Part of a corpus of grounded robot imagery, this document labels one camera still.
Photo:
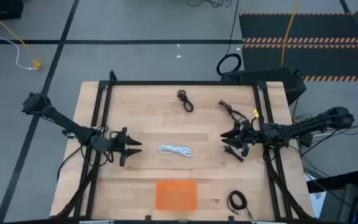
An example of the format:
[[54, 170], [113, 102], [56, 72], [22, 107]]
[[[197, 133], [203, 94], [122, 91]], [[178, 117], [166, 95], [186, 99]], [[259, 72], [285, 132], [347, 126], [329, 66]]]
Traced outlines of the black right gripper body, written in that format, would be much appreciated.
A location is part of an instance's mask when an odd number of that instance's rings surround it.
[[241, 123], [242, 129], [240, 133], [241, 137], [241, 155], [247, 157], [249, 153], [248, 144], [255, 145], [256, 143], [262, 142], [262, 136], [260, 131], [256, 131], [249, 120], [245, 120]]

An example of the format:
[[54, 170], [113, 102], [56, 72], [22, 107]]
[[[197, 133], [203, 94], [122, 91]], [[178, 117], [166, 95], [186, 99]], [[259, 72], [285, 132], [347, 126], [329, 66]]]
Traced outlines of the black hazard-striped floor mat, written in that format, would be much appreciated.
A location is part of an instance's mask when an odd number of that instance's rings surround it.
[[246, 70], [299, 69], [306, 81], [358, 82], [358, 12], [244, 13]]

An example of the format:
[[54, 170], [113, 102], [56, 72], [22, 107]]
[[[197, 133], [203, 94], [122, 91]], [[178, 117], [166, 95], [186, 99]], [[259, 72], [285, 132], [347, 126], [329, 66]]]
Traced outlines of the black aluminium table frame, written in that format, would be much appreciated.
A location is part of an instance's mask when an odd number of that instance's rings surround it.
[[[265, 90], [222, 82], [119, 82], [112, 88], [107, 124], [112, 130], [128, 128], [142, 142], [142, 152], [99, 169], [94, 201], [88, 197], [80, 213], [93, 219], [223, 221], [231, 216], [227, 195], [241, 191], [249, 210], [235, 220], [272, 221], [287, 214], [282, 194], [272, 198], [260, 144], [250, 147], [244, 162], [223, 151], [220, 134], [233, 122], [219, 106], [224, 100], [253, 118], [290, 124], [282, 83], [269, 82]], [[198, 208], [166, 211], [155, 208], [156, 183], [161, 180], [194, 180]]]

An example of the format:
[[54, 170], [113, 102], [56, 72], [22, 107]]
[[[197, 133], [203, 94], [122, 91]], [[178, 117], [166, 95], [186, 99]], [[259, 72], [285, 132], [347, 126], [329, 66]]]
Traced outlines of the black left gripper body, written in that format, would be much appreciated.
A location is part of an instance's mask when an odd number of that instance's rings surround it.
[[121, 167], [125, 166], [127, 155], [126, 143], [127, 143], [127, 128], [122, 128], [121, 131], [112, 131], [110, 133], [111, 139], [111, 151], [112, 152], [119, 152], [120, 161], [119, 165]]

